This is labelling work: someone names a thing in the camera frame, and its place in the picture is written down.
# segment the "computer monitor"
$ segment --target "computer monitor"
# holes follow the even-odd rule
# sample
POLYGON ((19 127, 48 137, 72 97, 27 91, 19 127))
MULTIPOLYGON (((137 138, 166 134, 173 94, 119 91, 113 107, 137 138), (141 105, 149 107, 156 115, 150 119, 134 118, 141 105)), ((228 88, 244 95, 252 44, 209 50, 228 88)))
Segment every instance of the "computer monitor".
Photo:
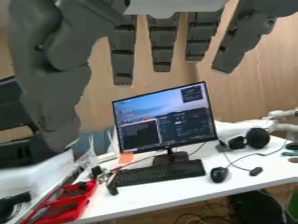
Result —
POLYGON ((142 153, 217 140, 206 83, 113 102, 121 152, 142 153))

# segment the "monitor stand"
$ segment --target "monitor stand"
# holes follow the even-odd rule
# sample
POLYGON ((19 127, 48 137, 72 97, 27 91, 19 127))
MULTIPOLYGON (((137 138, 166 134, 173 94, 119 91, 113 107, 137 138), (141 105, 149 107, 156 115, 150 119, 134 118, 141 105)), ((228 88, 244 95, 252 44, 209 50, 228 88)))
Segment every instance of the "monitor stand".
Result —
POLYGON ((168 154, 160 155, 153 159, 153 166, 168 165, 170 163, 180 163, 188 161, 188 152, 173 152, 173 149, 168 149, 168 154))

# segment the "white box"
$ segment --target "white box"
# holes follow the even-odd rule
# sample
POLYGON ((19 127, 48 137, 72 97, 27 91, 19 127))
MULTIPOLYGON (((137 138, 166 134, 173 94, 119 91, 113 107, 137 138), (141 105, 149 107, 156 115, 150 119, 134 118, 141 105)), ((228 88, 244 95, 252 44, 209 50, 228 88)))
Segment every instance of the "white box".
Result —
POLYGON ((27 191, 32 198, 57 185, 75 171, 73 152, 67 152, 47 161, 27 167, 0 169, 0 198, 27 191))

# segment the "monitor screen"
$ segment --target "monitor screen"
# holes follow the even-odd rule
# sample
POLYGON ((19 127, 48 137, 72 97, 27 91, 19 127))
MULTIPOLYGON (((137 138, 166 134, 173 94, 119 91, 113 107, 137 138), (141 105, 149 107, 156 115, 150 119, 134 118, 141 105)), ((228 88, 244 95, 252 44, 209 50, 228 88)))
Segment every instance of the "monitor screen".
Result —
POLYGON ((121 152, 217 140, 205 82, 113 102, 121 152))

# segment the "keyboard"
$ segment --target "keyboard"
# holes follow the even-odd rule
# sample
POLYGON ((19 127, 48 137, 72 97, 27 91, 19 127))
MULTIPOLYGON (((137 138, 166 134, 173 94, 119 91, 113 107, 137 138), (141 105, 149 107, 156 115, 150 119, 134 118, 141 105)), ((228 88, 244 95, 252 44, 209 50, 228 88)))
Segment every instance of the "keyboard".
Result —
POLYGON ((116 187, 124 187, 205 175, 202 161, 198 159, 168 165, 120 170, 111 184, 116 187))

